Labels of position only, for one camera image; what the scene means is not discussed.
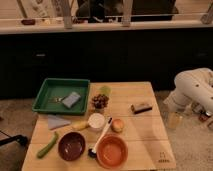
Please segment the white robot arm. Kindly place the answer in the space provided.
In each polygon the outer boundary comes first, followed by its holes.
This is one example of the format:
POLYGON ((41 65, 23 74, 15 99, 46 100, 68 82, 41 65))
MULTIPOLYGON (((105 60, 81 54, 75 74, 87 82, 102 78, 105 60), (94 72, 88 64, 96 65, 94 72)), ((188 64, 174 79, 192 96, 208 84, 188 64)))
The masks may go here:
POLYGON ((188 105, 198 114, 201 122, 213 116, 213 71, 198 68, 178 73, 174 78, 175 89, 164 100, 169 114, 167 126, 175 129, 182 120, 181 113, 188 105))

